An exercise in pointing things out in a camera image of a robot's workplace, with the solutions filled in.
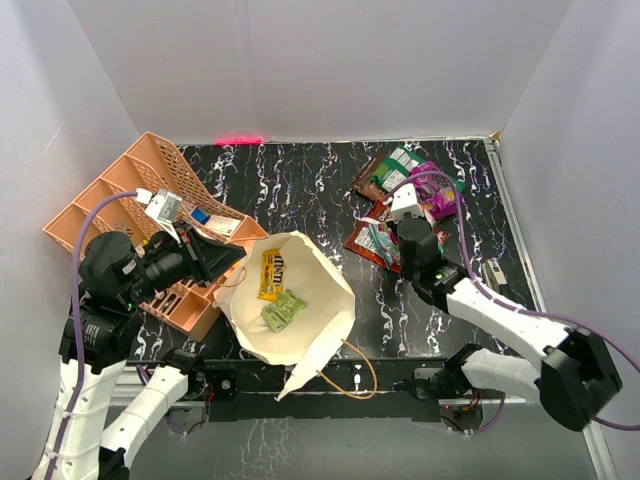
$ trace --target yellow candy bag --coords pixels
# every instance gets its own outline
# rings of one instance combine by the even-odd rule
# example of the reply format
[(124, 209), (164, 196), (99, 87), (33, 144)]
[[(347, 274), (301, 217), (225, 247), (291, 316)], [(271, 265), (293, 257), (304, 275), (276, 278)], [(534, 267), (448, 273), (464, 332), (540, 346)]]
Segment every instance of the yellow candy bag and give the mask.
[(262, 275), (260, 276), (260, 291), (258, 298), (275, 302), (278, 294), (284, 290), (282, 280), (284, 278), (284, 260), (280, 256), (280, 250), (272, 248), (262, 253)]

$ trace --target peach plastic crate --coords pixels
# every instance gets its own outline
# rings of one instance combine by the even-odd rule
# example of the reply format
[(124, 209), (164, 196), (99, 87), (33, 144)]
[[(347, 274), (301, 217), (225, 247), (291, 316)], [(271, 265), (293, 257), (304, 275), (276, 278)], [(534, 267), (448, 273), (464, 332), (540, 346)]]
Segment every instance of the peach plastic crate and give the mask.
[[(229, 238), (199, 224), (183, 206), (180, 207), (178, 219), (197, 226), (221, 242), (249, 248), (247, 243), (253, 242), (247, 241), (247, 238), (267, 236), (267, 232), (253, 218), (215, 200), (173, 143), (149, 132), (142, 135), (124, 155), (67, 205), (49, 222), (44, 231), (72, 253), (82, 223), (93, 207), (109, 195), (136, 188), (152, 192), (166, 188), (208, 213), (240, 220), (240, 225)], [(126, 233), (132, 243), (138, 246), (160, 228), (145, 215), (142, 205), (133, 198), (122, 198), (100, 211), (89, 228), (83, 250), (96, 235), (114, 230)], [(232, 270), (208, 288), (200, 288), (192, 281), (176, 284), (161, 299), (154, 299), (141, 305), (141, 308), (200, 341), (220, 315), (220, 309), (212, 306), (213, 294)]]

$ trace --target white backdrop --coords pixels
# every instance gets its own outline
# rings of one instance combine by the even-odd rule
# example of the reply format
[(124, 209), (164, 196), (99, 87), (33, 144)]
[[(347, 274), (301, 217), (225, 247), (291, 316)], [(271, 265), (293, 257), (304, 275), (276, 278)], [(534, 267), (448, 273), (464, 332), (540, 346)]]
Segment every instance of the white backdrop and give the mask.
[(71, 257), (42, 227), (137, 137), (66, 2), (0, 0), (0, 478), (37, 466)]
[(176, 142), (501, 130), (570, 0), (69, 0), (134, 124)]
[[(548, 307), (640, 356), (640, 5), (576, 1), (503, 133), (502, 160)], [(618, 362), (603, 412), (640, 423), (640, 379)], [(638, 433), (604, 428), (621, 479), (638, 478)]]

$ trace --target paper bag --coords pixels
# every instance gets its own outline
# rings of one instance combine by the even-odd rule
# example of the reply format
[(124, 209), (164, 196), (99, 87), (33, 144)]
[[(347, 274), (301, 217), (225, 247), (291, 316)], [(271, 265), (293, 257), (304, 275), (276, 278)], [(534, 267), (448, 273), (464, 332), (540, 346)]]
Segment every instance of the paper bag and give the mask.
[[(285, 264), (283, 287), (307, 302), (286, 328), (275, 333), (262, 319), (270, 302), (258, 299), (262, 253), (277, 248)], [(271, 365), (295, 365), (278, 400), (299, 389), (329, 362), (351, 332), (355, 295), (338, 269), (300, 232), (257, 240), (244, 264), (219, 288), (216, 303), (231, 323), (240, 345)]]

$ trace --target green snack package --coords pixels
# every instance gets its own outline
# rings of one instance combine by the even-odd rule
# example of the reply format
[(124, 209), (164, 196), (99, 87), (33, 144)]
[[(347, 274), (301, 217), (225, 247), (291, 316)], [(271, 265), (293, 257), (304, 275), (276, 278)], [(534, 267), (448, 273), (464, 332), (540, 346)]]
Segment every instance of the green snack package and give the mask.
[(307, 302), (294, 296), (291, 290), (287, 289), (285, 293), (278, 294), (274, 303), (264, 307), (260, 315), (271, 330), (278, 333), (289, 325), (294, 317), (300, 313), (300, 310), (306, 306)]
[(386, 193), (409, 176), (409, 172), (425, 162), (404, 147), (396, 148), (373, 172), (372, 180)]

